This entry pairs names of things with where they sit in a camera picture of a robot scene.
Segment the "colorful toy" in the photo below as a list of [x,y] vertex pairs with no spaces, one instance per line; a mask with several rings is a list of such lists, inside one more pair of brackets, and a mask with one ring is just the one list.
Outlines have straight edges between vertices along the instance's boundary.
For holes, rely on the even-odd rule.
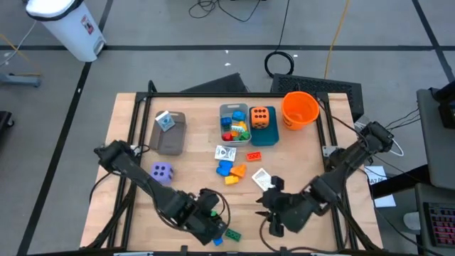
[[232,137],[232,134],[230,132],[226,132],[224,133],[221,138],[223,139],[223,141],[225,142],[230,142],[233,140],[233,137]]
[[246,172],[247,172],[246,164],[240,164],[239,166],[234,166],[230,169],[231,174],[236,175],[240,178],[243,178]]
[[232,120],[230,117],[223,117],[221,120],[221,126],[225,129],[229,129],[230,125],[232,124]]
[[232,119],[235,121],[245,121],[246,117],[247,117],[247,115],[244,112],[239,111],[239,110],[235,110],[232,114]]
[[215,244],[215,246],[219,246],[223,243],[223,238],[213,239],[213,243]]
[[227,236],[228,238],[230,238],[232,240],[239,242],[240,238],[242,237],[242,234],[237,233],[234,230],[228,228],[226,230],[225,236]]
[[247,161],[259,161],[261,160],[261,158],[262,156],[260,151],[251,152],[247,154]]
[[169,130],[170,128],[172,128],[172,126],[176,125],[169,111],[163,112],[158,117],[156,117],[155,120],[161,127],[163,132]]
[[243,127],[237,126],[237,125],[232,125],[230,128],[234,132],[244,132],[245,131],[245,129]]
[[155,162],[151,167],[151,177],[161,185],[169,185],[173,178],[172,165],[166,162]]
[[229,176],[233,163],[231,161],[221,160],[218,166],[216,173],[226,177]]
[[241,135],[240,135],[240,140],[247,140],[251,137],[251,134],[250,132],[243,132]]
[[269,110],[266,107],[251,109],[251,125],[255,129],[265,129],[269,126]]
[[239,177],[237,177],[237,176],[229,175],[229,176],[225,177],[226,185],[236,184],[237,182],[239,182]]
[[238,126],[243,127],[243,129],[244,129],[245,131],[248,130],[247,124],[245,124],[245,122],[243,122],[243,121],[240,121]]

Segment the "paper sheet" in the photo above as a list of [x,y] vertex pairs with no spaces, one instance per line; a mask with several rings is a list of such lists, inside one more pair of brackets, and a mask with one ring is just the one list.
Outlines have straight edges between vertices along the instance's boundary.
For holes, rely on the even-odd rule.
[[[370,183],[370,185],[373,185],[374,183],[380,181],[387,180],[387,177],[385,177],[385,171],[383,166],[365,166],[365,172],[368,175],[368,182]],[[393,195],[388,195],[382,198],[375,199],[375,206],[377,208],[382,208],[395,207],[397,205],[395,204],[395,199],[393,198]]]

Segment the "wooden table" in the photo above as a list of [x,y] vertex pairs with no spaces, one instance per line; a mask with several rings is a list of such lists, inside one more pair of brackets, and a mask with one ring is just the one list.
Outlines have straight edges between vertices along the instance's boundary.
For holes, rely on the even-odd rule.
[[[112,118],[107,133],[106,142],[114,139],[127,140],[129,124],[134,106],[134,93],[117,95]],[[332,115],[342,119],[347,124],[353,124],[348,100],[344,94],[329,94]],[[224,239],[223,246],[216,247],[213,243],[202,246],[192,235],[172,230],[165,226],[157,217],[151,198],[142,190],[136,194],[136,203],[132,218],[132,228],[129,236],[128,250],[148,251],[179,251],[181,245],[187,245],[190,251],[269,251],[259,238],[259,225],[263,217],[255,211],[264,208],[255,203],[262,196],[262,190],[250,178],[259,168],[263,167],[269,174],[278,175],[285,180],[285,191],[296,193],[300,191],[314,176],[323,173],[321,149],[316,124],[310,124],[301,131],[290,131],[282,124],[281,98],[210,98],[210,97],[155,97],[151,101],[150,117],[147,127],[146,140],[148,144],[154,117],[159,110],[183,112],[186,115],[187,130],[183,153],[180,156],[161,156],[154,151],[145,153],[141,166],[150,170],[154,161],[168,161],[173,164],[176,175],[172,186],[187,193],[198,193],[201,188],[212,188],[221,192],[231,207],[231,229],[242,234],[240,242]],[[279,127],[279,142],[269,147],[243,146],[237,150],[235,165],[247,163],[247,175],[233,186],[225,186],[223,177],[216,174],[218,160],[214,159],[214,150],[220,143],[219,135],[219,106],[224,103],[244,102],[252,106],[274,106],[277,111]],[[322,115],[324,134],[327,144],[328,129],[325,115]],[[356,135],[351,130],[334,121],[338,144],[343,147],[351,145]],[[246,162],[245,154],[251,151],[262,152],[262,161]],[[106,172],[100,167],[97,178]],[[112,215],[118,177],[110,176],[95,190],[90,204],[87,222],[82,234],[81,246],[88,245],[103,229]],[[354,173],[348,179],[348,195],[354,218],[361,228],[378,246],[382,242],[378,224],[370,197],[367,178],[361,172]],[[123,220],[117,228],[116,245],[123,230]],[[304,229],[294,234],[285,230],[284,238],[276,238],[268,234],[268,225],[264,228],[266,241],[275,248],[280,246],[296,247],[309,246],[323,250],[335,250],[336,241],[333,234],[333,224],[330,213],[318,217],[310,217]]]

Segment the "white card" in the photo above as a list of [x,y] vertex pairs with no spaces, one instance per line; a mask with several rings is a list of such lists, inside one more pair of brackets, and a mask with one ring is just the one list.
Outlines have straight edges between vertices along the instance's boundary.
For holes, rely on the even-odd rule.
[[263,168],[259,169],[251,178],[263,191],[275,187],[272,185],[272,177]]
[[[365,172],[368,175],[368,183],[370,183],[370,185],[387,180],[383,166],[365,166]],[[393,195],[388,195],[375,199],[375,206],[377,208],[395,207],[397,204],[395,203]]]
[[235,147],[217,145],[215,150],[215,159],[234,161],[236,152],[237,149]]

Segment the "keyboard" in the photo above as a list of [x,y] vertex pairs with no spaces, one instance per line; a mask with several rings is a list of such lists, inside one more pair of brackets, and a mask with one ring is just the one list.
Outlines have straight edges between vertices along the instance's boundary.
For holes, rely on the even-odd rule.
[[424,203],[433,246],[455,248],[455,205]]

